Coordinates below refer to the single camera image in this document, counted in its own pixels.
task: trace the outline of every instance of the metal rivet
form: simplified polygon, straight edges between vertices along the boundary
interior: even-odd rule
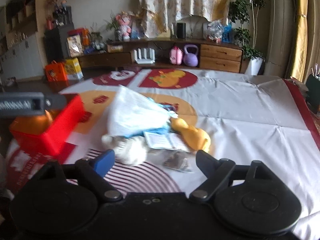
[[[204,199],[208,196],[208,193],[205,190],[199,189],[192,192],[191,195],[196,198]]]
[[[150,199],[144,199],[142,201],[143,204],[146,204],[146,205],[150,205],[152,203],[152,201]]]
[[[47,100],[45,101],[45,104],[46,104],[47,106],[51,106],[51,102],[50,102],[50,100],[49,100],[49,99],[47,99]]]
[[[121,193],[117,190],[108,190],[104,193],[104,195],[107,198],[116,199],[121,196]]]
[[[152,199],[152,202],[153,202],[153,203],[159,203],[160,201],[161,201],[160,198],[153,198],[153,199]]]

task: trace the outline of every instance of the yellow box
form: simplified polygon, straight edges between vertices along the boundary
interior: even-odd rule
[[[66,59],[64,67],[67,72],[68,80],[83,78],[78,58]]]

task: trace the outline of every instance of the stuffed doll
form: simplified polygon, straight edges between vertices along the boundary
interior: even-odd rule
[[[131,16],[122,12],[116,16],[120,27],[119,30],[122,32],[122,39],[127,41],[130,39],[129,33],[131,33],[131,28],[129,27]]]
[[[116,159],[122,164],[137,166],[147,159],[147,153],[150,150],[146,139],[142,136],[124,138],[121,136],[112,137],[103,135],[101,138],[103,147],[113,149]]]

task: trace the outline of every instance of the play mat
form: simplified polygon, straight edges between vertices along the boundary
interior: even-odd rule
[[[108,105],[119,85],[174,106],[189,125],[207,131],[215,158],[242,165],[263,161],[302,204],[294,233],[301,239],[320,238],[320,136],[297,87],[278,77],[207,70],[112,72],[61,92],[79,93],[86,113],[65,145],[64,153],[71,152],[70,156],[62,154],[60,161],[74,163],[103,152],[101,136],[106,133]],[[7,155],[15,169],[12,178],[20,183],[31,178],[42,166],[39,160],[46,157],[30,160],[13,141]],[[22,176],[32,161],[37,163]],[[123,194],[183,191],[189,195],[206,179],[194,157],[190,163],[194,173],[168,170],[150,160],[136,167],[116,163],[105,179]]]

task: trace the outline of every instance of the purple kettlebell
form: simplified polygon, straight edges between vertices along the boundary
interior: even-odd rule
[[[195,54],[189,53],[187,50],[188,48],[196,48],[197,52]],[[184,46],[185,55],[183,57],[183,62],[189,67],[196,67],[198,65],[198,57],[197,57],[198,52],[199,52],[199,49],[197,45],[188,44]]]

